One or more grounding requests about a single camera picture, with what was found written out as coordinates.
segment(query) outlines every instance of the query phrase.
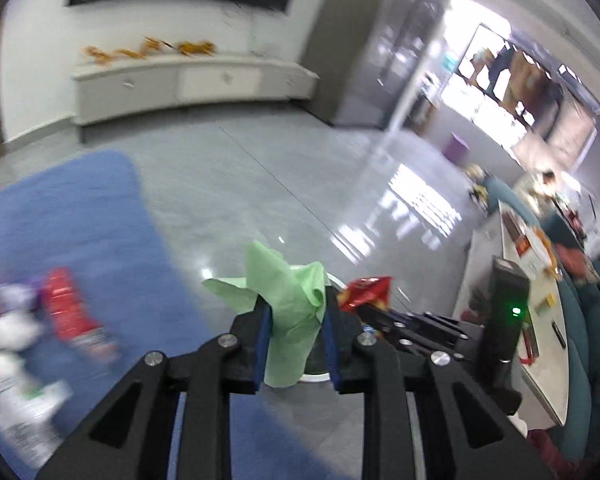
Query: metal bolt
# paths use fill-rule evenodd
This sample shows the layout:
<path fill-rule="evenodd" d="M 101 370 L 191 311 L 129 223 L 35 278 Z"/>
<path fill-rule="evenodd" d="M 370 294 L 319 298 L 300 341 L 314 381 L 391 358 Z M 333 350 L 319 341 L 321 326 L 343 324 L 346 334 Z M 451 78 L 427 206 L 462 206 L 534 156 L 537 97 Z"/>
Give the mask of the metal bolt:
<path fill-rule="evenodd" d="M 144 356 L 144 363 L 149 366 L 157 366 L 163 361 L 163 359 L 164 356 L 161 352 L 149 352 Z"/>
<path fill-rule="evenodd" d="M 358 342 L 362 346 L 373 346 L 376 344 L 376 336 L 371 332 L 363 332 L 358 336 Z"/>
<path fill-rule="evenodd" d="M 451 362 L 449 354 L 440 350 L 431 353 L 431 361 L 436 366 L 447 366 Z"/>
<path fill-rule="evenodd" d="M 232 346 L 236 346 L 238 344 L 238 338 L 233 334 L 222 334 L 218 338 L 218 344 L 222 348 L 231 348 Z"/>

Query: white bottle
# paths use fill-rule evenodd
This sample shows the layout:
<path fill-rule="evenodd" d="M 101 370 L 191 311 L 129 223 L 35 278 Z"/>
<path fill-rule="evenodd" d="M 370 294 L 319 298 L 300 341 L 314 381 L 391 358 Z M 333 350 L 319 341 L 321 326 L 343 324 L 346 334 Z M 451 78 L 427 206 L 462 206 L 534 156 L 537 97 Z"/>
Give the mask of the white bottle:
<path fill-rule="evenodd" d="M 0 350 L 20 352 L 29 348 L 42 334 L 42 325 L 32 313 L 11 310 L 0 316 Z"/>
<path fill-rule="evenodd" d="M 0 435 L 39 469 L 60 446 L 51 417 L 71 395 L 63 381 L 41 387 L 16 354 L 0 351 Z"/>

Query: gray tile floor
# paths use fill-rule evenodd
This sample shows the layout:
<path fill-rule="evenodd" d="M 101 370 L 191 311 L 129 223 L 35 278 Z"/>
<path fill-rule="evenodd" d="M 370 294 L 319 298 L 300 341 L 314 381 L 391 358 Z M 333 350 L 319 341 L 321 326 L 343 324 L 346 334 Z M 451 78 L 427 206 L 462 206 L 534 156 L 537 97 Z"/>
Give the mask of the gray tile floor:
<path fill-rule="evenodd" d="M 391 275 L 393 306 L 449 314 L 483 214 L 468 181 L 410 132 L 334 130 L 291 105 L 217 105 L 46 137 L 0 160 L 0 189 L 93 150 L 136 164 L 144 198 L 210 328 L 232 313 L 200 285 L 242 275 L 253 239 L 344 282 Z M 329 384 L 264 388 L 277 417 L 335 468 L 360 475 L 362 399 Z"/>

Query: white wall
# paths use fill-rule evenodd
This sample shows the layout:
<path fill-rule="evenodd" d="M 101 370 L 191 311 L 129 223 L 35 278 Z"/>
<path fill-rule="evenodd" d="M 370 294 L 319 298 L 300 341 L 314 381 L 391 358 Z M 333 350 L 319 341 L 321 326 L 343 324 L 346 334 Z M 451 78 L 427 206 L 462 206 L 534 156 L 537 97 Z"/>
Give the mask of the white wall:
<path fill-rule="evenodd" d="M 70 74 L 81 50 L 137 49 L 144 36 L 210 40 L 220 52 L 298 61 L 323 0 L 291 0 L 286 15 L 211 0 L 11 0 L 0 28 L 0 118 L 5 140 L 74 114 Z"/>

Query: plastic bottle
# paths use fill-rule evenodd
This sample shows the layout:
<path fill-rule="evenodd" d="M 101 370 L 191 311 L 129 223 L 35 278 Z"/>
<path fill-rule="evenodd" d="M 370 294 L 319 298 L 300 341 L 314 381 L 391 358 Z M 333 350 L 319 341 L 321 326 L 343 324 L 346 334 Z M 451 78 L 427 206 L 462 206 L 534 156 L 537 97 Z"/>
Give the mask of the plastic bottle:
<path fill-rule="evenodd" d="M 41 386 L 16 354 L 0 351 L 0 436 L 33 469 L 60 446 L 51 417 L 71 395 L 63 381 Z"/>

